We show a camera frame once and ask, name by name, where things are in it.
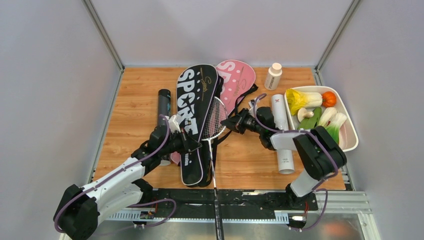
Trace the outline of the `pink racket cover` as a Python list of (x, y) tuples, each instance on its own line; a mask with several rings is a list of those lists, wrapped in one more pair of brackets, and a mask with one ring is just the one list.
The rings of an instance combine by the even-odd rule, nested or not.
[(240, 105), (242, 94), (255, 85), (256, 73), (247, 63), (234, 59), (222, 61), (215, 69), (219, 76), (215, 96), (223, 102), (227, 113), (232, 113)]

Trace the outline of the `black shuttlecock tube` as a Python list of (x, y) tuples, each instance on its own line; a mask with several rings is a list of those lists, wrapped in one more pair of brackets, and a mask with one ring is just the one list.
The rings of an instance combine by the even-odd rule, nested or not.
[[(169, 89), (160, 89), (158, 91), (157, 114), (169, 117), (171, 113), (171, 91)], [(160, 166), (171, 164), (171, 155), (165, 155), (161, 158)]]

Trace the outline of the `white shuttlecock tube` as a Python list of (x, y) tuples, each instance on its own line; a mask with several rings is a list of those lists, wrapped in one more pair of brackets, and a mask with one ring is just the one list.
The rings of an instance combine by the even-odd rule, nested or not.
[[(274, 116), (275, 126), (279, 130), (289, 130), (286, 107), (282, 94), (275, 94), (271, 97), (271, 108)], [(278, 172), (283, 175), (295, 172), (293, 154), (291, 150), (279, 149), (276, 151)]]

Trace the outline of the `black racket cover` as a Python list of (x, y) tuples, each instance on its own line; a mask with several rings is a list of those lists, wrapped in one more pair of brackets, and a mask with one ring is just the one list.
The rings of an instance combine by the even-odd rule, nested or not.
[(180, 155), (181, 181), (189, 188), (206, 187), (211, 182), (210, 149), (203, 138), (219, 83), (219, 74), (211, 64), (190, 66), (177, 79), (176, 113), (183, 118), (180, 126), (201, 144), (196, 150)]

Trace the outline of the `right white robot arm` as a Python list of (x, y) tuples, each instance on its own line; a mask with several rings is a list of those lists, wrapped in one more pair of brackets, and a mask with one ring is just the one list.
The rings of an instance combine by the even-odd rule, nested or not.
[(289, 130), (276, 123), (277, 117), (283, 115), (284, 112), (276, 113), (269, 106), (253, 105), (251, 110), (243, 108), (219, 123), (235, 133), (244, 134), (247, 130), (257, 133), (262, 146), (268, 150), (298, 153), (303, 171), (285, 188), (286, 205), (298, 209), (305, 203), (305, 196), (319, 191), (325, 180), (338, 174), (346, 165), (347, 157), (323, 126)]

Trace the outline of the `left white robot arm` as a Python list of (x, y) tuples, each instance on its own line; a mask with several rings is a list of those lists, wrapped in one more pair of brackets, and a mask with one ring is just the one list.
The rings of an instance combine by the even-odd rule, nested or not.
[(123, 208), (149, 206), (153, 193), (143, 187), (143, 177), (160, 165), (163, 156), (196, 153), (202, 147), (203, 126), (195, 117), (159, 117), (163, 124), (121, 165), (96, 181), (65, 189), (53, 216), (57, 232), (86, 240), (106, 218)]

